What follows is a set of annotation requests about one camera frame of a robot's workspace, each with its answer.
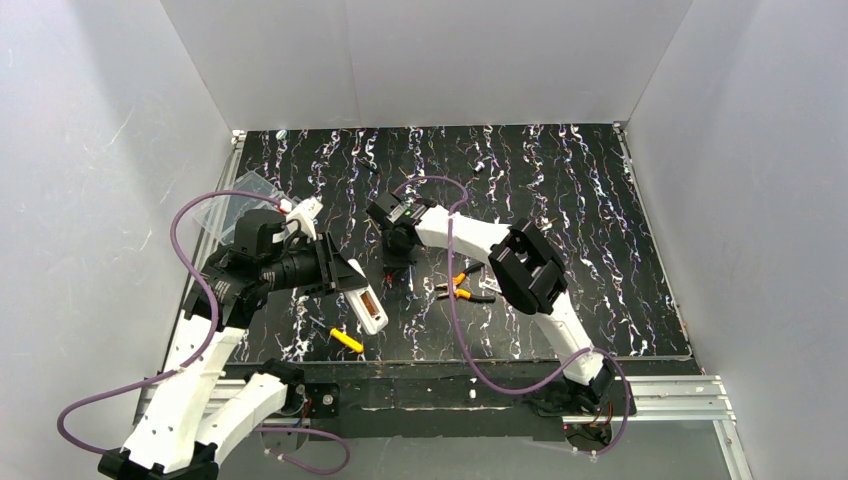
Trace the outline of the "white remote control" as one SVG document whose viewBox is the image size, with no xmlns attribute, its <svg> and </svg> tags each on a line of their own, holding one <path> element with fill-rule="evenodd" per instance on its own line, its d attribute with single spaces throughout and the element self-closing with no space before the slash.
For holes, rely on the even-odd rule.
<svg viewBox="0 0 848 480">
<path fill-rule="evenodd" d="M 350 259 L 348 264 L 365 280 L 365 286 L 345 292 L 345 300 L 364 332 L 375 336 L 388 325 L 388 316 L 358 261 Z"/>
</svg>

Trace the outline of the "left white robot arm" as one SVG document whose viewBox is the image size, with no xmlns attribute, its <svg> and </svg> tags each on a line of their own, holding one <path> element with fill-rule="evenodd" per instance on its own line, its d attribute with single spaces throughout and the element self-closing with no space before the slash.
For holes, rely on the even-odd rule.
<svg viewBox="0 0 848 480">
<path fill-rule="evenodd" d="M 157 379 L 141 421 L 124 444 L 105 451 L 110 479 L 215 479 L 232 450 L 304 382 L 302 369 L 265 362 L 212 414 L 207 405 L 227 360 L 271 293 L 355 297 L 368 281 L 332 237 L 317 231 L 319 205 L 252 209 L 194 272 L 182 307 L 186 325 L 173 342 L 175 362 Z"/>
</svg>

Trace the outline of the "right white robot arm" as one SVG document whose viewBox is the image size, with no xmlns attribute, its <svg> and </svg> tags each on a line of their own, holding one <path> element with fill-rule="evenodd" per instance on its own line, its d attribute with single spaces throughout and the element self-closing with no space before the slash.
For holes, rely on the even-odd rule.
<svg viewBox="0 0 848 480">
<path fill-rule="evenodd" d="M 590 409 L 602 403 L 615 378 L 610 359 L 592 344 L 572 304 L 562 255 L 533 222 L 492 223 L 452 212 L 427 199 L 391 192 L 366 210 L 381 233 L 384 265 L 397 270 L 418 248 L 441 248 L 484 265 L 503 300 L 540 327 L 560 360 L 542 381 L 523 388 L 491 383 L 505 395 L 528 395 L 562 382 L 570 401 Z"/>
</svg>

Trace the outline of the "thin black rod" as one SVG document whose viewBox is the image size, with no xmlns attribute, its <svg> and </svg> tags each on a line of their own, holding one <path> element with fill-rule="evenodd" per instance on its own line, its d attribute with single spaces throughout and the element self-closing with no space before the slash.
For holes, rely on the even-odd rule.
<svg viewBox="0 0 848 480">
<path fill-rule="evenodd" d="M 364 161 L 364 160 L 357 160 L 357 164 L 358 164 L 360 167 L 367 169 L 368 171 L 370 171 L 370 172 L 371 172 L 371 173 L 373 173 L 374 175 L 379 175 L 379 174 L 380 174 L 380 171 L 377 169 L 377 167 L 376 167 L 376 166 L 374 166 L 374 165 L 372 165 L 372 164 L 370 164 L 369 162 L 366 162 L 366 161 Z"/>
</svg>

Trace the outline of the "clear plastic screw box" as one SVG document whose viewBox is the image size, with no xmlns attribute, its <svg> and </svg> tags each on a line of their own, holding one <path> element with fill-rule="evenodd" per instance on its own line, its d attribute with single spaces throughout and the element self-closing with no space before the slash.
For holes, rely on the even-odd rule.
<svg viewBox="0 0 848 480">
<path fill-rule="evenodd" d="M 298 200 L 291 200 L 272 183 L 253 171 L 238 177 L 231 190 L 256 193 L 279 200 L 285 212 L 299 203 Z M 252 197 L 224 195 L 202 201 L 192 208 L 191 215 L 214 240 L 219 244 L 228 245 L 233 241 L 237 220 L 252 209 L 274 210 L 275 207 L 264 200 Z"/>
</svg>

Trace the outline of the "aluminium frame rail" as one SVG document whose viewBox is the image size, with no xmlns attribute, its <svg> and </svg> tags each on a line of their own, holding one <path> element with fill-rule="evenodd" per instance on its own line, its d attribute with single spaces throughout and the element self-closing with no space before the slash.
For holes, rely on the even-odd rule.
<svg viewBox="0 0 848 480">
<path fill-rule="evenodd" d="M 105 452 L 100 473 L 112 479 L 213 479 L 231 451 L 265 419 L 281 410 L 295 381 L 280 361 L 250 376 L 239 393 L 214 412 L 207 404 L 227 356 L 267 296 L 277 290 L 345 295 L 369 333 L 385 325 L 381 304 L 359 265 L 315 228 L 321 211 L 315 198 L 258 196 L 258 206 L 236 222 L 233 240 L 202 268 L 187 265 L 193 278 L 177 334 L 172 366 L 151 378 L 153 398 L 125 443 Z M 482 222 L 423 198 L 392 191 L 377 199 L 371 216 L 388 236 L 403 234 L 408 246 L 438 247 L 462 254 L 491 270 L 497 291 L 536 321 L 554 347 L 559 366 L 552 380 L 600 401 L 622 382 L 623 417 L 635 411 L 632 386 L 613 356 L 595 347 L 569 297 L 561 257 L 531 222 Z"/>
</svg>

